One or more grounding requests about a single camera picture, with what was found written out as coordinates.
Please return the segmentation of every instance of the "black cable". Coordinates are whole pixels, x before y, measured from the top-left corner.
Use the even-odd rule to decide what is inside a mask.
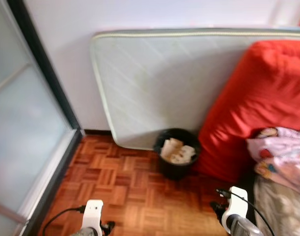
[[[76,207],[76,208],[68,208],[63,210],[62,212],[58,213],[57,215],[55,215],[52,219],[49,220],[49,222],[47,222],[47,224],[44,226],[43,228],[43,232],[42,235],[45,236],[45,230],[46,228],[54,221],[56,220],[58,217],[60,217],[63,213],[66,213],[68,211],[79,211],[80,213],[84,213],[85,210],[85,205],[80,206],[80,207]]]
[[[241,200],[245,201],[246,203],[248,203],[250,206],[252,206],[252,208],[259,214],[259,216],[261,217],[261,219],[264,221],[264,223],[267,225],[267,227],[269,228],[272,236],[275,236],[271,226],[268,224],[267,220],[265,219],[265,217],[261,214],[261,212],[249,201],[247,201],[245,198],[237,195],[236,193],[232,193],[231,191],[225,190],[225,189],[217,189],[217,192],[220,194],[223,194],[225,196],[224,193],[229,193],[229,194],[233,194],[236,197],[240,198]]]

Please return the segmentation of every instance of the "red cushion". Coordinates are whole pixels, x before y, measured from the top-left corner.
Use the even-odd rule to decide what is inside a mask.
[[[195,169],[238,181],[254,164],[245,139],[270,126],[300,130],[300,41],[260,41],[247,50],[202,126]]]

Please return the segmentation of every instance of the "black door frame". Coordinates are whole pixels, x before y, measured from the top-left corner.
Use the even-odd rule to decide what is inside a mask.
[[[33,212],[32,217],[26,224],[23,236],[35,236],[38,235],[43,220],[54,200],[55,194],[83,136],[80,124],[45,53],[24,4],[24,0],[7,0],[7,3],[63,114],[71,127],[76,129],[76,132]]]

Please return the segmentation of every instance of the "black trash bin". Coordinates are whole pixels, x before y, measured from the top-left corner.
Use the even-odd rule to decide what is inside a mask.
[[[173,164],[161,157],[161,150],[166,139],[175,138],[182,142],[184,145],[188,145],[194,148],[195,155],[191,158],[191,162],[186,164]],[[168,179],[180,180],[182,179],[191,169],[194,162],[198,159],[201,153],[201,144],[198,138],[192,133],[184,129],[167,129],[159,134],[155,144],[154,151],[159,155],[159,170]]]

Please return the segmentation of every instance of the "parquet floor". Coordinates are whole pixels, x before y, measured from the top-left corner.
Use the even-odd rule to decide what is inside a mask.
[[[116,222],[113,236],[226,236],[209,202],[223,203],[215,188],[229,183],[195,174],[180,182],[165,179],[157,158],[118,147],[111,136],[86,136],[44,223],[66,208],[101,199],[102,221]],[[68,212],[48,227],[47,236],[69,236],[81,225],[82,214]]]

